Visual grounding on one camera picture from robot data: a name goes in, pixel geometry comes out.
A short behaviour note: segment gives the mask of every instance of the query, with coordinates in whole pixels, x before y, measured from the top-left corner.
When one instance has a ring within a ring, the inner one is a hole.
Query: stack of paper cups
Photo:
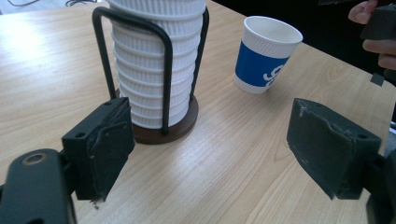
[[[173,47],[169,126],[187,114],[205,12],[205,0],[107,0],[114,10],[151,21],[169,35]],[[120,95],[129,97],[135,125],[163,125],[164,46],[145,30],[112,22]]]

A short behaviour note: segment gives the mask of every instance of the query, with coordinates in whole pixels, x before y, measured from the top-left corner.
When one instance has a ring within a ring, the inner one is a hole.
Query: cup rim
[[[183,16],[165,16],[165,15],[156,15],[156,14],[150,14],[150,13],[145,13],[137,10],[133,10],[128,7],[124,7],[120,3],[114,1],[114,0],[107,0],[108,3],[110,4],[111,7],[114,7],[117,10],[123,11],[130,13],[135,16],[139,16],[142,18],[150,19],[150,20],[158,20],[158,21],[183,21],[183,20],[188,20],[192,19],[194,17],[198,17],[199,15],[204,14],[206,5],[203,4],[203,8],[200,9],[199,11],[192,13],[190,15],[183,15]]]
[[[283,26],[288,27],[288,29],[292,30],[295,34],[297,34],[298,37],[296,38],[295,41],[285,42],[285,41],[278,41],[278,40],[269,38],[269,37],[264,36],[264,35],[260,35],[259,33],[257,33],[256,31],[254,31],[254,30],[248,25],[248,22],[249,22],[249,21],[251,21],[251,20],[257,20],[257,19],[259,19],[259,20],[266,20],[266,21],[274,21],[274,22],[276,22],[276,23],[278,23],[278,24],[282,24]],[[280,20],[277,20],[277,19],[274,19],[274,18],[271,18],[271,17],[264,17],[264,16],[250,16],[250,17],[246,17],[246,18],[244,19],[244,26],[245,26],[245,29],[246,29],[246,30],[248,30],[249,32],[251,32],[251,33],[254,34],[255,36],[257,36],[257,37],[259,37],[259,38],[266,39],[266,40],[268,40],[268,41],[271,41],[271,42],[277,43],[277,44],[282,44],[282,45],[298,44],[298,43],[302,42],[302,41],[303,41],[303,38],[304,38],[303,35],[301,34],[301,32],[300,32],[299,30],[297,30],[294,26],[292,26],[292,25],[290,25],[290,24],[288,24],[288,23],[286,23],[286,22],[284,22],[284,21],[280,21]]]

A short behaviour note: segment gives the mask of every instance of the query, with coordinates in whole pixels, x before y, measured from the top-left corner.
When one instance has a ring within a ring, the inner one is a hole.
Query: black object
[[[385,78],[377,73],[374,73],[372,78],[370,79],[371,82],[374,84],[382,87],[382,84],[384,84]]]
[[[136,17],[134,15],[126,14],[123,12],[119,12],[113,10],[111,8],[106,7],[97,7],[92,13],[92,21],[93,27],[96,34],[97,44],[101,54],[102,64],[105,70],[105,76],[107,81],[107,87],[110,93],[111,99],[115,99],[117,97],[113,77],[111,75],[110,63],[107,57],[106,50],[106,41],[103,34],[101,17],[104,16],[112,21],[122,23],[123,25],[127,25],[130,27],[150,31],[158,36],[164,45],[164,77],[163,77],[163,126],[161,128],[161,135],[169,134],[169,107],[170,107],[170,95],[171,95],[171,80],[172,80],[172,61],[173,61],[173,47],[172,42],[168,34],[158,26],[157,24],[144,20],[140,17]],[[136,141],[144,144],[162,144],[167,143],[177,138],[181,137],[185,133],[187,133],[192,126],[195,124],[196,118],[198,116],[198,103],[196,99],[193,97],[193,93],[195,90],[195,84],[198,77],[199,67],[201,64],[202,55],[204,52],[205,40],[207,29],[209,25],[209,12],[206,9],[203,14],[204,22],[203,28],[201,31],[201,40],[198,46],[198,54],[195,61],[195,70],[194,70],[194,79],[191,85],[191,105],[189,107],[188,115],[186,115],[186,119],[183,119],[180,122],[180,127],[176,127],[173,129],[172,135],[170,136],[160,136],[157,134],[156,130],[144,129],[134,125],[134,132],[136,136]]]
[[[104,201],[134,136],[127,98],[110,100],[63,137],[64,150],[39,149],[11,163],[0,188],[0,223],[76,223],[70,194]]]
[[[362,39],[396,38],[396,5],[377,7],[361,32]]]
[[[396,152],[380,156],[379,137],[325,105],[295,99],[287,139],[297,161],[331,199],[359,199],[365,188],[371,193],[370,223],[396,221]]]

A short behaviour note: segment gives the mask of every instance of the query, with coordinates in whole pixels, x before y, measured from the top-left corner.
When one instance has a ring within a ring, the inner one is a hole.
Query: black metal wire frame
[[[102,17],[106,17],[112,21],[117,21],[129,26],[133,26],[139,29],[150,31],[157,35],[164,45],[164,68],[163,68],[163,126],[161,129],[162,134],[169,133],[169,108],[170,108],[170,97],[171,97],[171,83],[172,83],[172,62],[173,62],[173,47],[172,41],[169,35],[163,28],[157,24],[146,21],[142,18],[124,14],[107,7],[97,7],[92,13],[93,29],[96,35],[96,41],[100,51],[102,65],[105,70],[106,82],[110,99],[116,99],[117,94],[114,87],[113,76],[111,74],[110,62],[108,59],[106,41],[102,26]],[[198,46],[197,59],[195,61],[194,79],[191,84],[190,99],[193,99],[193,93],[195,90],[196,80],[198,78],[199,66],[201,64],[202,55],[204,52],[206,34],[209,26],[209,12],[206,9],[204,14],[204,23],[201,31],[201,40]]]

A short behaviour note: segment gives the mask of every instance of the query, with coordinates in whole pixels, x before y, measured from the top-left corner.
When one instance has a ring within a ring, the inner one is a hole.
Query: blue and white paper cup
[[[270,88],[303,35],[268,17],[247,17],[244,25],[233,81],[243,91],[261,94]]]

